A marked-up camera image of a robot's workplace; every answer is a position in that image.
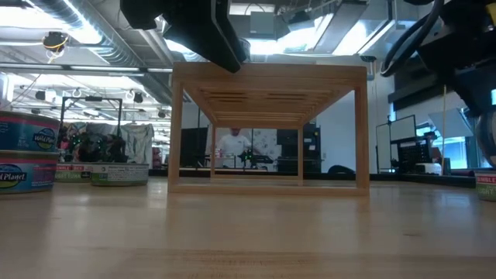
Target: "tuna can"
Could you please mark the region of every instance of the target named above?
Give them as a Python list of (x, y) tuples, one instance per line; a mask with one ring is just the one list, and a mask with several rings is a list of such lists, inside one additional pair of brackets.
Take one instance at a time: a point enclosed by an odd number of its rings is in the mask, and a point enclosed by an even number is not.
[(57, 152), (60, 121), (20, 112), (0, 112), (0, 150)]
[(93, 166), (79, 163), (59, 163), (55, 173), (56, 182), (88, 183), (91, 178)]
[(0, 194), (49, 191), (58, 153), (0, 151)]
[(496, 202), (496, 171), (476, 171), (475, 190), (481, 200)]
[(148, 183), (148, 164), (92, 163), (91, 185), (137, 186)]

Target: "wooden post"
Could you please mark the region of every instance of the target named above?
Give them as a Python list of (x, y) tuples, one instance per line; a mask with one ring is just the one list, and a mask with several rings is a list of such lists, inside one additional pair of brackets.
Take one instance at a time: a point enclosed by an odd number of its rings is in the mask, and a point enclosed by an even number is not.
[(298, 129), (298, 180), (303, 180), (303, 127)]
[(215, 176), (215, 130), (216, 127), (212, 123), (212, 146), (211, 146), (211, 151), (210, 151), (210, 179), (214, 178)]
[(356, 187), (369, 188), (369, 129), (367, 83), (355, 87)]
[(167, 178), (167, 191), (172, 192), (179, 181), (179, 162), (181, 156), (181, 119), (183, 115), (183, 86), (173, 79), (172, 113), (170, 118), (170, 148)]

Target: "whiteboard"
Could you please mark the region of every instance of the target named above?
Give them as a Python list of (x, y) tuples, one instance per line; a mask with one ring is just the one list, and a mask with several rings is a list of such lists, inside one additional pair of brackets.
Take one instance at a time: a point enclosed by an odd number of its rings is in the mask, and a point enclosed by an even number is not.
[(391, 168), (391, 142), (389, 137), (389, 126), (383, 124), (376, 127), (377, 134), (377, 161), (379, 172), (382, 169)]
[(415, 116), (411, 115), (391, 123), (391, 141), (403, 140), (417, 136), (415, 130)]
[(446, 130), (443, 134), (443, 112), (429, 113), (429, 118), (441, 136), (449, 139), (457, 136), (473, 136), (472, 129), (458, 108), (446, 111)]

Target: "wooden table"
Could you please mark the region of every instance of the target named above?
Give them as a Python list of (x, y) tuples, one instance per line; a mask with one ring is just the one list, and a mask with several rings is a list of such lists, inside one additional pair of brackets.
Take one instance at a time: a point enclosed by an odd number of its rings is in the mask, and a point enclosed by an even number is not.
[[(327, 195), (369, 194), (369, 149), (367, 118), (367, 69), (365, 67), (244, 64), (235, 74), (211, 63), (176, 63), (172, 74), (173, 100), (170, 124), (169, 192), (182, 192), (179, 183), (181, 117), (186, 91), (216, 128), (273, 128), (298, 130), (298, 176), (270, 176), (270, 179), (303, 181), (303, 125), (346, 94), (355, 94), (356, 187), (326, 188)], [(268, 176), (215, 174), (211, 178), (268, 179)], [(212, 193), (233, 193), (232, 189), (210, 185)], [(322, 188), (306, 186), (322, 195)], [(277, 187), (284, 195), (285, 189)], [(273, 188), (239, 187), (240, 194), (274, 194)]]

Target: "white wall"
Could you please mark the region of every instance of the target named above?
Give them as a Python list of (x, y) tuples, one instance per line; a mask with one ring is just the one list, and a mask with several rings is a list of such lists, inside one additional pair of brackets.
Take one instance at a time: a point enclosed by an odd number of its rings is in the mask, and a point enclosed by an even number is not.
[[(205, 128), (208, 126), (208, 124), (210, 124), (210, 121), (205, 116), (205, 114), (200, 111), (200, 127)], [(194, 102), (183, 104), (181, 128), (198, 128), (198, 106)]]
[[(376, 74), (374, 81), (367, 82), (369, 116), (369, 167), (372, 174), (377, 173), (375, 146), (377, 142), (375, 127), (386, 123), (390, 114), (388, 95), (394, 91), (394, 78)], [(351, 91), (337, 103), (328, 107), (317, 116), (317, 126), (321, 128), (322, 172), (339, 164), (355, 170), (355, 98)]]

